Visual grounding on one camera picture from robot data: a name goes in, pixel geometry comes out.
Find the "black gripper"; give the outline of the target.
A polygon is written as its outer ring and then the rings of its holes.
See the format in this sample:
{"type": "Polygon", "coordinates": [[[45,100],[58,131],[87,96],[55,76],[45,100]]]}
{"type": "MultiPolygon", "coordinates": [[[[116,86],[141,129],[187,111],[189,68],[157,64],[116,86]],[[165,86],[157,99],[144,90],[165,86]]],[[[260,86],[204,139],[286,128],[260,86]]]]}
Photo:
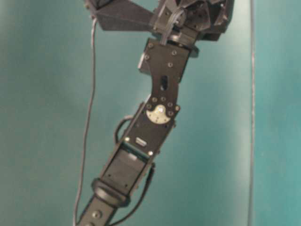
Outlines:
{"type": "Polygon", "coordinates": [[[160,0],[152,31],[161,42],[219,39],[232,19],[233,0],[160,0]]]}

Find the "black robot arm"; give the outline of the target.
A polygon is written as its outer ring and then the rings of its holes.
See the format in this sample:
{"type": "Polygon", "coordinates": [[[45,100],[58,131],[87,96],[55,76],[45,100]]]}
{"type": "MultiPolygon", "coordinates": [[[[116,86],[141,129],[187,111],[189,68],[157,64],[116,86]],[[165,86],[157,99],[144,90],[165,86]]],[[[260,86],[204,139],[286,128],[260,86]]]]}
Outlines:
{"type": "Polygon", "coordinates": [[[99,177],[92,182],[93,196],[81,215],[74,213],[75,226],[110,226],[118,208],[130,203],[143,176],[147,191],[160,152],[180,111],[178,88],[187,61],[197,53],[198,40],[216,41],[231,22],[232,0],[161,0],[148,11],[130,0],[87,0],[93,25],[105,31],[149,31],[138,68],[152,79],[151,94],[129,126],[115,139],[115,150],[99,177]]]}

